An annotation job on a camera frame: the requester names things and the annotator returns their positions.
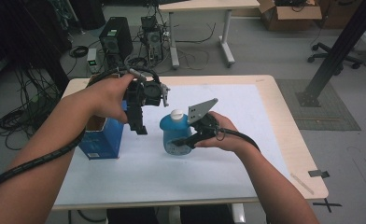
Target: gray floor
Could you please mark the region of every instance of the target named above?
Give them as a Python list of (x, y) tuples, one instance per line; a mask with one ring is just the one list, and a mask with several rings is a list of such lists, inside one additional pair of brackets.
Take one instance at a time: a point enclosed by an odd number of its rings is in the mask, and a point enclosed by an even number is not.
[[(107, 15), (123, 14), (114, 7), (107, 7), (106, 11)], [(135, 12), (145, 15), (147, 13), (140, 10)], [(137, 29), (136, 26), (131, 28), (132, 35), (136, 34)], [(168, 58), (155, 70), (160, 76), (267, 74), (281, 79), (311, 79), (322, 63), (322, 60), (316, 60), (314, 63), (306, 61), (312, 53), (310, 44), (319, 34), (315, 25), (302, 32), (268, 32), (258, 18), (233, 19), (229, 44), (236, 64), (231, 68), (226, 67), (217, 44), (221, 31), (222, 25), (218, 24), (212, 38), (200, 45), (179, 43), (178, 46), (182, 50), (179, 52), (182, 68), (172, 70)], [(210, 29), (207, 25), (194, 28), (179, 25), (176, 32), (181, 39), (198, 40), (208, 37)], [(340, 32), (322, 30), (317, 41), (332, 45)], [(89, 45), (97, 40), (96, 31), (73, 36), (74, 45)], [(366, 59), (365, 43), (359, 43), (356, 53)], [(70, 77), (87, 77), (90, 74), (84, 61), (85, 59), (78, 60)], [(65, 71), (69, 71), (74, 59), (64, 55), (61, 63)], [(329, 203), (341, 205), (331, 207), (331, 212), (326, 206), (313, 206), (312, 202), (311, 206), (321, 223), (366, 223), (366, 67), (354, 70), (347, 63), (341, 75), (331, 79), (331, 84), (359, 124), (361, 131), (301, 131), (317, 167), (331, 175), (325, 179), (330, 192)], [(0, 74), (0, 118), (20, 104), (19, 89), (11, 69), (6, 69)], [(22, 135), (16, 134), (14, 138), (17, 146), (25, 142)], [(0, 173), (16, 154), (15, 151), (6, 149), (4, 140), (5, 138), (0, 136)], [(258, 203), (245, 204), (245, 211), (246, 223), (265, 223), (265, 215)], [(89, 210), (84, 213), (93, 218), (105, 216), (104, 210)], [(163, 223), (167, 223), (167, 208), (160, 209), (159, 217)], [(67, 212), (51, 212), (47, 223), (67, 223)], [(75, 212), (73, 223), (88, 222)]]

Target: person's left hand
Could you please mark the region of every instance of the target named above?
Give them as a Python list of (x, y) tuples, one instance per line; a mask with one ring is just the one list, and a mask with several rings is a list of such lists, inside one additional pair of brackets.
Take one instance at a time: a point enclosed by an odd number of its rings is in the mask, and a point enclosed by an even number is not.
[(133, 79), (132, 74), (126, 74), (121, 78), (106, 78), (85, 89), (88, 100), (93, 102), (93, 115), (127, 123), (128, 119), (121, 107), (121, 102)]

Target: blue spray bottle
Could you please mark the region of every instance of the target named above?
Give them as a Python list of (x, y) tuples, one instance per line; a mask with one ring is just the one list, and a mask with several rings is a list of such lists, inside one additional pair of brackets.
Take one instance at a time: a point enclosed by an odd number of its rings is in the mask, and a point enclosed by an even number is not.
[(188, 117), (182, 110), (176, 109), (171, 114), (163, 117), (160, 128), (163, 130), (163, 147), (171, 155), (186, 155), (191, 152), (188, 146), (177, 147), (172, 141), (191, 136), (191, 128), (187, 122)]

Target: desk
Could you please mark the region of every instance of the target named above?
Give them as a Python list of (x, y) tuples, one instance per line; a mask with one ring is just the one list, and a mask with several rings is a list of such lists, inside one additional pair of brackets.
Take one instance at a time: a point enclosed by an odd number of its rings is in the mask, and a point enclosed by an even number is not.
[(182, 14), (185, 17), (185, 23), (188, 23), (190, 18), (197, 19), (192, 24), (198, 23), (198, 17), (203, 14), (201, 22), (204, 22), (205, 17), (209, 17), (212, 11), (225, 11), (223, 35), (219, 37), (220, 45), (227, 58), (227, 65), (230, 67), (235, 63), (230, 47), (227, 43), (227, 36), (230, 28), (230, 18), (232, 10), (237, 8), (254, 8), (258, 7), (259, 2), (256, 0), (190, 0), (186, 2), (172, 3), (160, 6), (160, 11), (169, 13), (169, 27), (171, 38), (171, 58), (172, 66), (177, 69), (179, 67), (179, 59), (176, 51), (176, 40), (174, 32), (175, 14)]
[[(275, 80), (271, 76), (218, 76), (218, 77), (160, 77), (162, 83), (168, 85), (172, 90), (169, 99), (179, 95), (185, 98), (185, 92), (179, 92), (180, 86), (202, 86), (208, 89), (209, 86), (231, 85), (237, 87), (246, 85), (253, 87), (259, 93), (264, 110), (264, 117), (267, 119), (264, 128), (269, 125), (274, 139), (267, 138), (267, 142), (275, 141), (278, 151), (287, 166), (287, 178), (300, 191), (305, 199), (323, 199), (328, 191), (321, 177), (310, 177), (308, 171), (316, 170), (317, 167), (303, 141), (303, 138), (291, 116), (289, 109), (279, 91)], [(64, 95), (71, 94), (83, 89), (88, 79), (73, 79)], [(233, 95), (233, 92), (219, 92), (223, 95)], [(201, 96), (197, 99), (190, 99), (194, 103), (200, 103)], [(250, 100), (248, 97), (241, 97), (241, 100)], [(217, 103), (216, 111), (222, 110), (221, 101)], [(159, 115), (163, 117), (164, 111), (161, 107), (144, 106), (144, 124), (158, 123), (159, 119), (152, 120), (149, 110), (153, 113), (162, 111)], [(175, 107), (171, 104), (169, 111)], [(241, 122), (232, 121), (241, 130)], [(266, 147), (261, 136), (261, 130), (251, 130), (251, 136), (260, 146), (264, 153)], [(134, 207), (134, 206), (161, 206), (161, 205), (182, 205), (182, 204), (204, 204), (204, 203), (249, 203), (257, 202), (256, 194), (253, 194), (253, 186), (248, 181), (245, 168), (231, 152), (220, 149), (196, 148), (189, 155), (175, 157), (168, 155), (163, 149), (154, 149), (152, 144), (154, 134), (157, 130), (148, 127), (148, 135), (136, 135), (130, 132), (128, 126), (124, 128), (122, 136), (120, 158), (117, 160), (88, 161), (80, 149), (76, 149), (74, 158), (69, 167), (65, 181), (61, 188), (53, 209), (86, 209), (106, 207)], [(156, 136), (157, 142), (162, 144), (162, 135)], [(220, 167), (232, 167), (233, 173), (220, 174), (227, 178), (236, 178), (230, 182), (219, 182), (215, 178), (209, 178), (207, 174), (192, 172), (192, 167), (206, 166), (204, 169), (214, 169), (216, 172)], [(236, 192), (227, 192), (226, 189), (237, 189)]]

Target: hand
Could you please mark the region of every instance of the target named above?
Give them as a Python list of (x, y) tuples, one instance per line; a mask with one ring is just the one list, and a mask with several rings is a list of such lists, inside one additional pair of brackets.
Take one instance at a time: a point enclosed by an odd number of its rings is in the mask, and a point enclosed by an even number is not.
[[(238, 132), (233, 123), (227, 118), (216, 112), (209, 112), (210, 115), (215, 117), (218, 121), (220, 128), (230, 129)], [(195, 144), (196, 147), (219, 147), (226, 151), (237, 152), (238, 150), (245, 149), (248, 146), (252, 146), (244, 139), (231, 134), (218, 133), (217, 137), (209, 138)]]
[(121, 78), (106, 78), (83, 90), (82, 93), (86, 96), (81, 99), (92, 101), (93, 115), (126, 123), (128, 119), (121, 107), (121, 102), (133, 79), (132, 74), (126, 74)]

